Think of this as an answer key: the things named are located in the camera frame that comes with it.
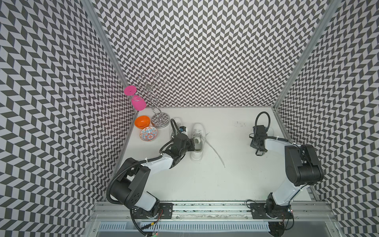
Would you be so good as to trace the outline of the white sneaker one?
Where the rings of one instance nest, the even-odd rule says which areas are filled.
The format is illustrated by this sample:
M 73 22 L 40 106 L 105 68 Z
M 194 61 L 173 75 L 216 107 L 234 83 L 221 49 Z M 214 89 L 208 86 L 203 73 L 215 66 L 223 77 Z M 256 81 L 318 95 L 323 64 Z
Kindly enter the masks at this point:
M 182 120 L 179 117 L 170 120 L 170 138 L 173 139 L 177 134 L 182 133 Z
M 225 163 L 223 159 L 221 158 L 220 154 L 216 151 L 216 149 L 208 142 L 206 138 L 206 130 L 204 126 L 201 123 L 195 123 L 192 127 L 192 133 L 191 133 L 192 141 L 194 143 L 194 151 L 191 152 L 190 159 L 192 161 L 201 161 L 203 157 L 203 152 L 205 149 L 205 146 L 209 146 L 214 153 L 217 155 L 219 160 L 221 161 L 223 167 L 225 166 Z

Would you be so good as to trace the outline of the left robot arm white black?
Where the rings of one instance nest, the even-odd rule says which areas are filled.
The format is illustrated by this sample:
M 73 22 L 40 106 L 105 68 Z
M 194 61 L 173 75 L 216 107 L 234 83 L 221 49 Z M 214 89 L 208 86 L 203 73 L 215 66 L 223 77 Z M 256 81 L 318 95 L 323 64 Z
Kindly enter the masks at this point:
M 145 191 L 150 176 L 174 168 L 185 157 L 194 151 L 194 142 L 186 134 L 186 129 L 179 127 L 174 119 L 170 120 L 173 138 L 159 151 L 159 156 L 137 161 L 127 159 L 106 189 L 109 203 L 124 205 L 129 210 L 139 208 L 156 216 L 160 200 Z

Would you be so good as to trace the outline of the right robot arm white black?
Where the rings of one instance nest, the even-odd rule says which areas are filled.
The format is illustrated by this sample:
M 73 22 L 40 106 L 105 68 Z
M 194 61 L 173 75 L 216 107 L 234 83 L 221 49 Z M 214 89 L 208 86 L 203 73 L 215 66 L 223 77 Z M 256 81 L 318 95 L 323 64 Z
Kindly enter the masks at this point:
M 265 205 L 255 204 L 253 210 L 263 210 L 269 219 L 289 218 L 291 201 L 303 190 L 324 178 L 324 171 L 312 145 L 297 145 L 288 139 L 268 135 L 271 118 L 267 112 L 260 112 L 253 126 L 250 147 L 255 155 L 263 156 L 275 152 L 284 158 L 286 178 L 279 188 L 270 193 Z

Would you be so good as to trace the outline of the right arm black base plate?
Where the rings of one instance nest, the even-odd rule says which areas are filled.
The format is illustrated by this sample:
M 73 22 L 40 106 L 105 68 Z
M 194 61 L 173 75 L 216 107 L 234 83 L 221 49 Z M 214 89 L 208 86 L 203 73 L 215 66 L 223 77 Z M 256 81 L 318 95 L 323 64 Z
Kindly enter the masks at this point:
M 268 220 L 290 220 L 293 218 L 290 206 L 280 206 L 276 204 L 250 203 L 251 214 L 253 219 Z

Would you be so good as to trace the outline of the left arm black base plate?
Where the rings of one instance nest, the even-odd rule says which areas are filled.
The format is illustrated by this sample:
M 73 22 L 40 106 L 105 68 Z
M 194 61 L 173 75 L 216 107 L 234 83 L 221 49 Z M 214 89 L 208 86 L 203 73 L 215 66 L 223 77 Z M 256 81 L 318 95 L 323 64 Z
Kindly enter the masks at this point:
M 135 219 L 171 219 L 173 214 L 173 203 L 158 203 L 150 211 L 142 208 L 132 211 Z

